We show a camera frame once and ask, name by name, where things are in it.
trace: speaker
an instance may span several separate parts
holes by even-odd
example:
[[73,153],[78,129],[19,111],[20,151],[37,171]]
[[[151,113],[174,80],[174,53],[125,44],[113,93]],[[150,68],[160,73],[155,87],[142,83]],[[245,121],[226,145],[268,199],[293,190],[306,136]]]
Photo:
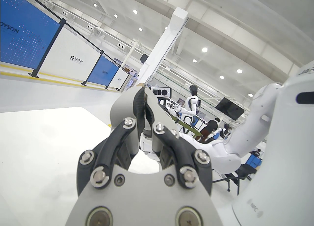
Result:
[[147,56],[146,54],[143,54],[143,55],[141,56],[140,61],[144,64],[145,61],[147,60],[147,58],[148,58],[148,56]]
[[171,88],[162,88],[162,87],[151,87],[151,91],[153,91],[153,94],[158,97],[158,99],[163,98],[171,98],[172,95],[172,89]]

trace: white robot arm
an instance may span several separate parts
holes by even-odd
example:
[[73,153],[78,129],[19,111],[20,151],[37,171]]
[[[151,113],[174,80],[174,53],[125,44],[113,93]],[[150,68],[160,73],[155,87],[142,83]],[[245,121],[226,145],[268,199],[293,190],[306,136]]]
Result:
[[214,140],[209,144],[180,135],[195,148],[205,150],[211,157],[213,169],[229,174],[241,166],[241,158],[256,147],[268,134],[275,102],[281,85],[272,83],[261,88],[253,97],[247,119],[235,128],[227,141]]

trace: white humanoid robot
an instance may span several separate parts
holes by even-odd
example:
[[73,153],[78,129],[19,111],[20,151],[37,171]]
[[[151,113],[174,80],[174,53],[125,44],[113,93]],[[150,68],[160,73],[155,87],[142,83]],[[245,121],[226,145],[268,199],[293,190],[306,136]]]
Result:
[[191,125],[198,105],[197,85],[190,86],[192,96],[185,100],[184,107],[176,106],[175,111],[182,113],[181,119],[188,125]]

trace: person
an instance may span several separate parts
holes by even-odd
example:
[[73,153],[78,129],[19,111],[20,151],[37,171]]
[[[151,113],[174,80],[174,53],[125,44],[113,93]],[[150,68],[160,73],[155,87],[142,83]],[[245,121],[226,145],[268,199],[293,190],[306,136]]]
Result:
[[205,143],[208,135],[210,135],[213,131],[218,129],[218,123],[220,123],[219,118],[215,118],[215,120],[210,120],[207,126],[201,129],[200,133],[202,135],[195,137],[195,139],[200,143]]
[[259,157],[261,151],[262,151],[261,149],[258,149],[257,151],[254,150],[254,151],[251,151],[250,153],[251,153],[252,155],[256,156],[256,157]]

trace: monitor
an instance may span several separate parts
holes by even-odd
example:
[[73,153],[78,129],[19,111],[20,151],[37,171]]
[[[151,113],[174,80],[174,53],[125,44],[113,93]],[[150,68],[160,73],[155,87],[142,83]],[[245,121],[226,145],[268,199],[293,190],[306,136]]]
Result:
[[233,120],[237,120],[244,113],[243,108],[234,104],[227,98],[222,99],[216,106],[216,109],[229,116]]

